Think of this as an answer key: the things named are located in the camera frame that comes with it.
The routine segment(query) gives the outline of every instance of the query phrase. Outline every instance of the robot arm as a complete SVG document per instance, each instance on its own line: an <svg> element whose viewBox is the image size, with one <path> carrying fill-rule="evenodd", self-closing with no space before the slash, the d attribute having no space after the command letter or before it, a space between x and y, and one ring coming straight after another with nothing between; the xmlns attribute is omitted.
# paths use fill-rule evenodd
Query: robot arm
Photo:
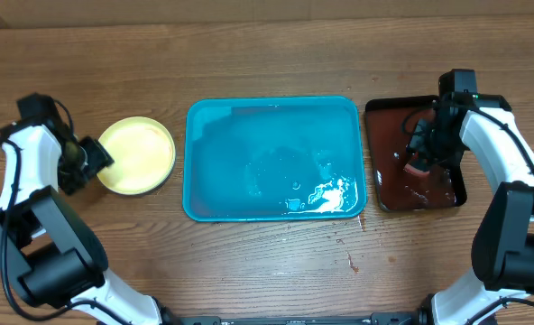
<svg viewBox="0 0 534 325"><path fill-rule="evenodd" d="M439 86L435 119L419 121L410 142L419 158L414 167L458 165L471 150L495 195L474 238L473 267L431 299L431 315L435 325L479 324L502 307L496 303L501 298L534 294L534 235L528 234L534 174L522 151L533 168L534 153L507 102L477 93L472 70L452 70Z"/></svg>
<svg viewBox="0 0 534 325"><path fill-rule="evenodd" d="M534 163L534 153L518 131L512 112L485 107L480 107L480 110L506 124L518 136ZM482 166L493 193L502 182L523 181L534 187L534 176L529 173L529 166L523 160L518 147L494 122L474 111L468 111L459 136Z"/></svg>
<svg viewBox="0 0 534 325"><path fill-rule="evenodd" d="M82 188L111 164L112 158L91 138L78 142L60 121L52 98L34 94L19 100L18 105L21 121L1 132L21 148L22 158L14 205L21 217L16 216L9 226L6 250L9 282L15 292L34 307L48 303L60 308L92 301L111 315L96 305L75 304L73 309L108 325L170 323L165 307L133 290L108 268L97 237L58 195L59 187L68 194ZM0 220L11 197L16 167L14 148L7 143L2 148L6 169ZM53 240L51 244L29 255L21 252L45 232Z"/></svg>

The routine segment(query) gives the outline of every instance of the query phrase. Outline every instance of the plastic tray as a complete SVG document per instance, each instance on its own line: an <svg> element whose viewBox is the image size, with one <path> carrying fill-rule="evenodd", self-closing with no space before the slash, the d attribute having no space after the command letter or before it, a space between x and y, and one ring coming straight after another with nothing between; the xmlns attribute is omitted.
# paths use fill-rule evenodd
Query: plastic tray
<svg viewBox="0 0 534 325"><path fill-rule="evenodd" d="M415 109L418 107L427 107L431 106L431 103L433 100L438 100L437 96L420 96L420 97L401 97L401 98L386 98L386 99L374 99L371 100L365 105L365 114L369 114L373 111L378 110L395 110L395 109ZM401 121L397 120L396 123L382 123L382 133L390 133L390 132L401 132ZM371 127L370 127L370 118L365 119L365 124L367 125L367 140L370 147L370 153L372 158L372 166L373 166L373 179L375 181L375 188L377 192L377 198L380 204L380 207L384 211L405 211L405 210L414 210L414 209L439 209L439 208L451 208L451 207L458 207L463 205L467 201L467 193L465 191L465 185L464 185L464 178L462 176L462 172L459 167L452 167L448 168L448 177L449 181L451 182L451 188L453 189L455 200L451 201L450 204L446 206L438 206L438 207L426 207L422 206L421 204L415 204L415 203L409 203L409 202L403 202L400 207L394 208L389 207L388 204L385 203L384 199L382 197L382 180L381 180L381 174L378 173L378 166L377 166L377 157L374 157L373 152L373 146L372 146L372 139L374 136L371 133ZM414 192L413 190L410 190L410 196L412 195L418 195L418 193Z"/></svg>
<svg viewBox="0 0 534 325"><path fill-rule="evenodd" d="M183 208L191 218L351 218L366 201L351 100L206 99L189 110Z"/></svg>

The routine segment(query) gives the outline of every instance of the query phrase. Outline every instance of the yellow plate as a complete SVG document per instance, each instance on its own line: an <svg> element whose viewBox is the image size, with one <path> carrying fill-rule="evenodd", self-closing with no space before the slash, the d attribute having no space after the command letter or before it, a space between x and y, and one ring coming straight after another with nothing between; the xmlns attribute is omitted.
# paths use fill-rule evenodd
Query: yellow plate
<svg viewBox="0 0 534 325"><path fill-rule="evenodd" d="M110 190L142 194L161 185L175 163L175 143L161 123L141 116L109 126L98 141L115 160L98 179Z"/></svg>

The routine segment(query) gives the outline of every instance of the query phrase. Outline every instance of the wooden table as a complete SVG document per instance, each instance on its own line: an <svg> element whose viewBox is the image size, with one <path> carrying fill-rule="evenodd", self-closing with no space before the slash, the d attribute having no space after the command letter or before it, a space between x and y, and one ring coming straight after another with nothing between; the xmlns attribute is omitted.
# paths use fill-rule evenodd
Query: wooden table
<svg viewBox="0 0 534 325"><path fill-rule="evenodd" d="M452 68L475 69L481 92L503 94L534 150L534 15L0 30L0 126L18 117L17 98L38 91L67 105L79 135L98 137L128 116L170 129L179 156L156 193L126 198L93 181L68 202L112 269L180 316L411 310L470 266L492 198L472 154L462 208L383 213L362 120L369 202L360 217L197 223L181 207L185 116L203 98L327 94L363 111L373 98L437 93ZM4 165L0 153L0 190ZM512 306L499 319L531 324L534 309ZM0 285L0 323L21 322ZM93 322L71 312L53 323Z"/></svg>

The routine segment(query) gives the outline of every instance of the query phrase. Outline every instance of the brown liquid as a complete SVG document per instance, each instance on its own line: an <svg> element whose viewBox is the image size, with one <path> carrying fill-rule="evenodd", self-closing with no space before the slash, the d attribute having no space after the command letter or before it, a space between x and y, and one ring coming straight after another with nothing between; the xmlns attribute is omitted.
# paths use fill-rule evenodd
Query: brown liquid
<svg viewBox="0 0 534 325"><path fill-rule="evenodd" d="M411 136L401 131L401 123L415 109L390 108L365 114L379 201L388 210L453 207L456 194L449 170L435 165L428 176L419 177L403 169L410 159L405 148ZM430 110L416 114L407 129L412 131L420 118L432 116Z"/></svg>

